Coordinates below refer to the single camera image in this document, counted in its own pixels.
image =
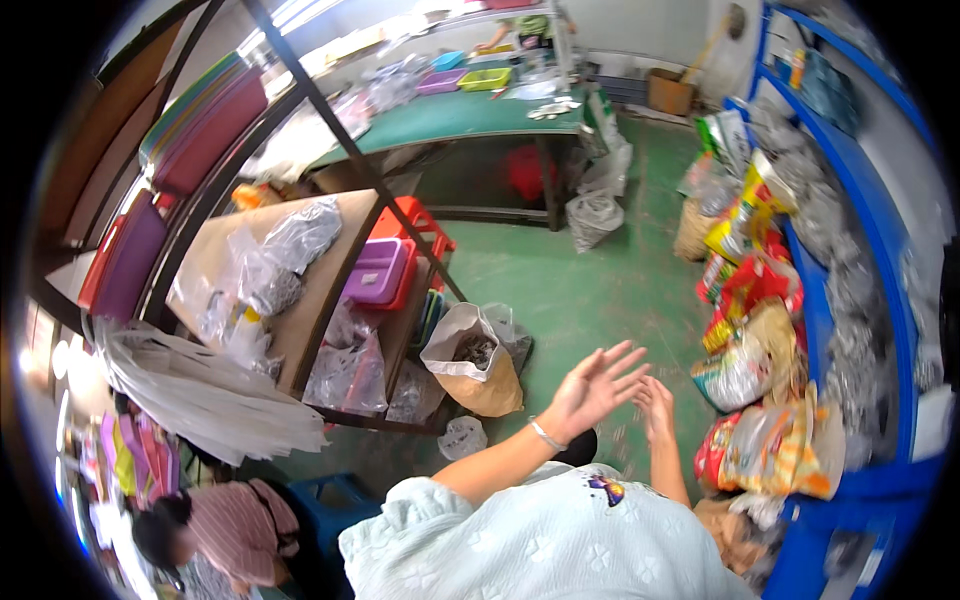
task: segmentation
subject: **purple plastic tray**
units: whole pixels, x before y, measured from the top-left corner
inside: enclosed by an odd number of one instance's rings
[[[457,82],[467,74],[469,69],[452,69],[450,71],[441,71],[427,75],[417,86],[417,91],[422,96],[430,94],[440,94],[445,91],[457,91]]]
[[[400,240],[368,240],[344,286],[342,296],[368,304],[386,304],[396,296],[408,251]]]

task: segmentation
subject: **red plastic stool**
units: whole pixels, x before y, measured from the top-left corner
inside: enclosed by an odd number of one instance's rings
[[[423,204],[413,196],[401,196],[396,199],[396,205],[400,207],[403,214],[410,219],[410,223],[419,233],[434,233],[433,255],[437,260],[441,260],[447,251],[453,252],[457,249],[457,243],[446,236],[446,233],[433,220],[430,212],[423,207]],[[398,237],[400,239],[409,238],[406,230],[400,221],[396,219],[390,208],[384,208],[373,226],[373,231],[369,239],[379,239],[383,237]],[[444,290],[444,280],[439,276],[433,277],[433,288],[439,292]]]

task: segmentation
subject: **red plastic bag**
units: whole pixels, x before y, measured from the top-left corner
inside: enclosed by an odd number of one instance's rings
[[[553,158],[550,162],[550,180],[557,182],[557,165]],[[527,144],[511,150],[507,154],[507,172],[510,185],[519,193],[524,201],[534,202],[543,194],[543,177],[540,176],[540,156],[537,146]]]
[[[730,445],[733,429],[740,421],[740,415],[741,413],[733,413],[718,419],[693,456],[693,476],[708,490],[721,490],[718,482],[720,465],[723,463],[724,454],[727,453],[727,446]],[[727,486],[723,490],[736,490],[736,486]]]

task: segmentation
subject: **hand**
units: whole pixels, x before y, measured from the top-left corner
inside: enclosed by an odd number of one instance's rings
[[[233,593],[240,596],[250,595],[250,584],[245,581],[240,581],[239,579],[230,580],[230,589],[233,590]]]
[[[650,365],[644,363],[617,378],[647,353],[647,348],[637,348],[616,360],[631,344],[621,342],[606,351],[598,348],[566,374],[549,408],[537,417],[537,423],[555,442],[569,444],[639,393]]]
[[[643,375],[640,386],[634,404],[643,412],[647,442],[654,445],[674,441],[673,395],[650,375]]]

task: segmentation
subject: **cardboard box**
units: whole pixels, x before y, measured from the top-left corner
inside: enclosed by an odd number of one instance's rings
[[[681,84],[681,73],[650,69],[647,74],[647,102],[653,110],[687,116],[693,99],[693,86]]]

